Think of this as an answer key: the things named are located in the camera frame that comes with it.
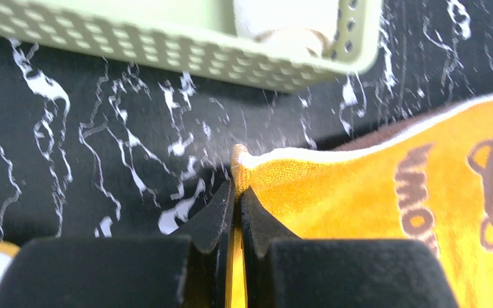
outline green basket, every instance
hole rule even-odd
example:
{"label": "green basket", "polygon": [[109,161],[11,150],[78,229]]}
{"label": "green basket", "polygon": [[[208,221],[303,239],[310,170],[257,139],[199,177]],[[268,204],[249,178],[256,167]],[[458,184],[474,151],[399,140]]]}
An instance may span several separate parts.
{"label": "green basket", "polygon": [[0,36],[296,92],[374,63],[383,0],[340,0],[334,60],[237,38],[233,0],[0,0]]}

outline black marble surface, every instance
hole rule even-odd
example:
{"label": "black marble surface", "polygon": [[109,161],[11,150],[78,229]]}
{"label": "black marble surface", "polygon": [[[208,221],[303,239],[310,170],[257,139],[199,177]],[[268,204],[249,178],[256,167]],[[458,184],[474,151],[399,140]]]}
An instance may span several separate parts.
{"label": "black marble surface", "polygon": [[333,148],[493,92],[493,0],[387,0],[375,66],[277,94],[0,38],[0,239],[168,234],[230,150]]}

